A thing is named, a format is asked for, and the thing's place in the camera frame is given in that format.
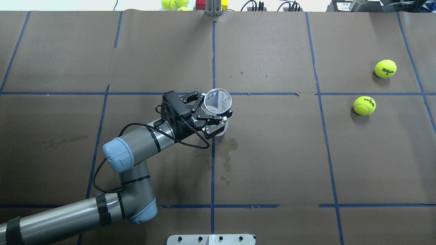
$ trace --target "metal tube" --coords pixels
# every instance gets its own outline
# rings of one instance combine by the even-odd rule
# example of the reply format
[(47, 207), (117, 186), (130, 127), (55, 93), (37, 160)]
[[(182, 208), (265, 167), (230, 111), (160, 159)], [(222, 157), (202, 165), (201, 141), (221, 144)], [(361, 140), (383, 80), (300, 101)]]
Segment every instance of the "metal tube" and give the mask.
[[(122, 219), (117, 194), (106, 194), (111, 221)], [(0, 225), (0, 245), (6, 245), (6, 226)], [(21, 235), (26, 245), (51, 244), (100, 227), (95, 197), (23, 217)]]

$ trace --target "robotic arm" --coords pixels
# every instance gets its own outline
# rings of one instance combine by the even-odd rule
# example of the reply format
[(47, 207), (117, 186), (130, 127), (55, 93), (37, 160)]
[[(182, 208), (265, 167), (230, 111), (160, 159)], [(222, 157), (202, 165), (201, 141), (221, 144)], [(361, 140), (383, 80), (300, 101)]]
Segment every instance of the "robotic arm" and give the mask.
[[(157, 214), (157, 206), (146, 160), (175, 143), (207, 149), (206, 139), (222, 133), (228, 117), (232, 116), (230, 95), (222, 91), (225, 92), (223, 89), (213, 89), (207, 94), (194, 91), (182, 97), (174, 91), (164, 93), (160, 112), (159, 106), (156, 107), (160, 119), (148, 124), (130, 123), (119, 137), (103, 146), (112, 169), (119, 173), (122, 188), (105, 191), (95, 184), (95, 176), (104, 160), (93, 178), (94, 186), (104, 193), (0, 224), (0, 245), (51, 244), (124, 218), (129, 218), (133, 224), (152, 219)], [(202, 108), (205, 98), (210, 104), (205, 105), (209, 114)], [(133, 125), (140, 127), (123, 135), (124, 130)], [(194, 133), (206, 146), (182, 141)]]

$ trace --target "white mounting plate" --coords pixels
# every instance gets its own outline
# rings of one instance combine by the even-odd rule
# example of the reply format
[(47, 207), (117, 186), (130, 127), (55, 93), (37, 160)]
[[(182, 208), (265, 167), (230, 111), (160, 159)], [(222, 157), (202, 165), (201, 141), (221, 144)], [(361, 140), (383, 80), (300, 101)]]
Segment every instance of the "white mounting plate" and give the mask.
[(168, 238), (167, 245), (256, 245), (256, 236), (250, 234), (172, 235)]

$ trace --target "gray tabletop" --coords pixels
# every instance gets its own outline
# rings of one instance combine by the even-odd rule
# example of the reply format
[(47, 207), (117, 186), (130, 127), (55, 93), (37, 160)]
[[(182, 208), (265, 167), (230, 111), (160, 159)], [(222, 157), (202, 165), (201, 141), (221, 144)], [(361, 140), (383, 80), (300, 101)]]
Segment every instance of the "gray tabletop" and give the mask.
[[(158, 215), (59, 244), (436, 243), (436, 15), (0, 12), (0, 223), (95, 196), (101, 146), (170, 90), (232, 94), (225, 135), (148, 160)], [(388, 79), (373, 73), (392, 59)], [(370, 116), (353, 113), (362, 95)], [(192, 136), (190, 143), (201, 141)], [(119, 185), (109, 165), (98, 182)]]

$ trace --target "tennis ball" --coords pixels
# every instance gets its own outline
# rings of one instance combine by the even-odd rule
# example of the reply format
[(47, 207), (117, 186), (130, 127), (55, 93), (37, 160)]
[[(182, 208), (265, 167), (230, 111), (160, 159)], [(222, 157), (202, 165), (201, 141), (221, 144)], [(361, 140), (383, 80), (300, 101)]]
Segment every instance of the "tennis ball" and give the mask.
[(176, 6), (176, 2), (174, 0), (161, 0), (160, 4), (162, 4), (162, 7), (165, 10), (174, 9), (174, 6)]
[(354, 111), (362, 116), (369, 115), (375, 111), (375, 100), (368, 96), (361, 96), (353, 104)]
[(177, 11), (190, 11), (190, 9), (188, 7), (180, 7)]
[(176, 5), (178, 7), (186, 7), (188, 6), (189, 0), (175, 0), (176, 1)]
[(382, 60), (375, 66), (375, 74), (380, 78), (390, 78), (397, 71), (397, 65), (391, 60)]

